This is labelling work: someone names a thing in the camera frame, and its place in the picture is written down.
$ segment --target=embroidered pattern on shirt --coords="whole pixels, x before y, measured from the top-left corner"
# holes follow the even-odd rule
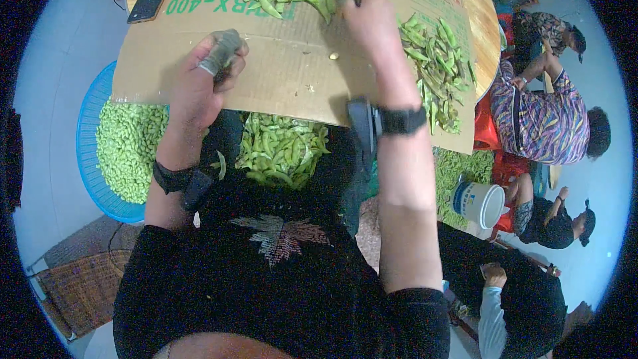
[[[321,227],[309,221],[310,219],[285,222],[278,216],[260,215],[259,219],[241,217],[231,220],[230,223],[259,231],[250,241],[261,243],[259,253],[266,257],[272,267],[282,260],[289,259],[293,252],[301,255],[299,242],[330,244]]]

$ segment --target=blue plastic basket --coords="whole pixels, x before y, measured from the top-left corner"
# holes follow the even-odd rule
[[[108,187],[102,172],[96,167],[98,142],[95,132],[100,124],[100,110],[111,95],[115,69],[116,62],[113,61],[95,78],[84,96],[75,133],[75,153],[84,188],[98,208],[115,220],[135,223],[144,219],[146,205],[131,204],[121,199]]]

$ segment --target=gray floor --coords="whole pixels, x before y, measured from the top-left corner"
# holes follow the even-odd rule
[[[50,0],[31,36],[14,100],[24,180],[13,219],[25,267],[102,215],[80,178],[75,129],[84,95],[100,70],[117,60],[127,30],[126,13],[113,0]],[[70,348],[79,358],[85,350],[87,359],[116,358],[112,331]]]

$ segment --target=light blue shirt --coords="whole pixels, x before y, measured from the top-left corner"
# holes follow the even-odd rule
[[[499,359],[505,349],[507,331],[501,309],[500,287],[485,287],[478,321],[478,350],[482,359]]]

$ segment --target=hand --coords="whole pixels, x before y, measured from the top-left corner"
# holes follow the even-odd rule
[[[558,196],[561,197],[563,200],[567,199],[568,195],[569,195],[569,188],[567,186],[561,188],[560,192],[558,193]]]
[[[235,86],[237,76],[244,70],[248,55],[248,45],[242,39],[242,46],[231,58],[230,76],[220,85],[213,83],[210,72],[197,67],[217,44],[213,34],[206,36],[187,54],[181,63],[173,86],[170,101],[169,125],[193,129],[203,135],[219,115],[223,105],[222,92]]]
[[[391,65],[395,59],[405,62],[396,12],[390,0],[337,0],[339,12],[346,20],[353,38],[361,45],[377,68]]]
[[[503,288],[507,281],[505,269],[497,262],[491,262],[483,265],[483,274],[485,275],[485,287]]]
[[[545,53],[549,53],[551,55],[554,54],[554,49],[552,49],[552,45],[545,38],[543,38],[543,46],[545,46]]]
[[[515,76],[510,80],[510,83],[513,84],[516,89],[518,90],[524,90],[525,86],[527,86],[527,83],[525,83],[525,81],[522,80],[521,76]]]

